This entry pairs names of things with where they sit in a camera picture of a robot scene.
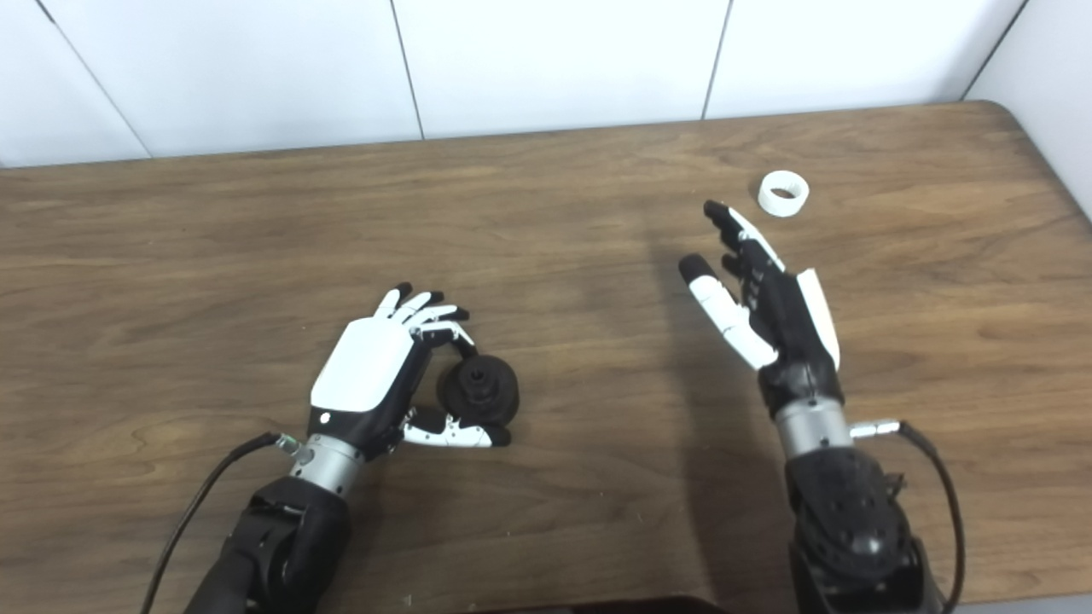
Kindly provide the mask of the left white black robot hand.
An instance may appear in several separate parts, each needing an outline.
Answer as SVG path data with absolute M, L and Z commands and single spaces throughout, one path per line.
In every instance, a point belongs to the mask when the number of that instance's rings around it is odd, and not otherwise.
M 311 387 L 309 438 L 347 444 L 351 454 L 368 463 L 390 454 L 401 442 L 460 449 L 511 446 L 508 417 L 487 417 L 468 401 L 456 401 L 461 377 L 486 366 L 463 322 L 468 312 L 448 304 L 438 291 L 415 294 L 399 283 L 370 315 L 351 320 L 317 374 Z M 460 361 L 434 385 L 436 402 L 415 401 L 434 353 L 456 350 Z

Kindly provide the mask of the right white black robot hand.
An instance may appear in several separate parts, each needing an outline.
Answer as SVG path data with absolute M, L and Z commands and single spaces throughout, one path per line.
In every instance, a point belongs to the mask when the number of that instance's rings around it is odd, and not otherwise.
M 707 200 L 703 214 L 727 250 L 721 265 L 740 291 L 732 293 L 699 253 L 682 257 L 678 269 L 717 333 L 757 373 L 770 415 L 794 402 L 844 404 L 841 346 L 816 270 L 792 272 L 733 206 Z

